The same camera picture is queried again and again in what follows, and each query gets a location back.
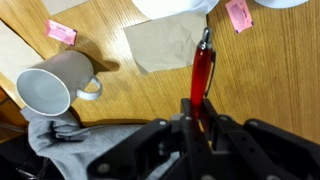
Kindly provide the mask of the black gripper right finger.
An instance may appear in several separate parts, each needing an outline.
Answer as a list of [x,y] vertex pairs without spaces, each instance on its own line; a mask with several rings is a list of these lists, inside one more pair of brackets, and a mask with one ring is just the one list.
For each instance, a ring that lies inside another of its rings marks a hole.
[[225,115],[218,114],[212,103],[208,99],[202,102],[202,126],[207,134],[215,132],[223,133],[223,126],[227,122]]

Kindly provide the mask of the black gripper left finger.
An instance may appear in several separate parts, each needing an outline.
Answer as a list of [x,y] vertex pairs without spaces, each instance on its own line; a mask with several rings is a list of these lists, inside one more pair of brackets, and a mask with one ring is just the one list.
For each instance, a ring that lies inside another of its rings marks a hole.
[[191,103],[188,98],[183,98],[181,100],[181,113],[182,117],[180,119],[182,132],[192,140],[199,139],[199,125],[198,121],[193,117],[191,112]]

